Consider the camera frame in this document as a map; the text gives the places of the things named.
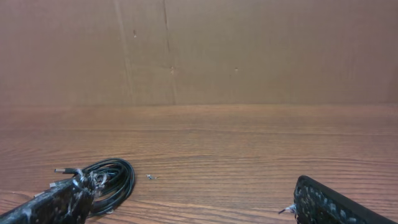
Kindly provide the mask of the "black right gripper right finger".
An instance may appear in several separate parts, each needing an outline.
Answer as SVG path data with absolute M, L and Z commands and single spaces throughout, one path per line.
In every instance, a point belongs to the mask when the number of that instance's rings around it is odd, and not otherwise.
M 294 205 L 298 224 L 395 224 L 306 175 L 297 180 Z

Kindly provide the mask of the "black USB cable removed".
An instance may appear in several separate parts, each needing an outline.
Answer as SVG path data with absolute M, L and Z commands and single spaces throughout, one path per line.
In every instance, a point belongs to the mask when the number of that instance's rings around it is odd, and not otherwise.
M 90 174 L 86 170 L 78 169 L 78 168 L 55 169 L 54 172 L 62 173 L 62 174 L 71 174 L 74 179 L 87 179 L 87 178 L 93 176 L 92 174 Z

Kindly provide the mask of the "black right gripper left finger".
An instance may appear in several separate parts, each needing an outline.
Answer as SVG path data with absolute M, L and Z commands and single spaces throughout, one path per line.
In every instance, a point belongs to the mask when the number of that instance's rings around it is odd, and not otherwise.
M 94 198 L 94 182 L 74 177 L 3 213 L 1 224 L 84 223 Z

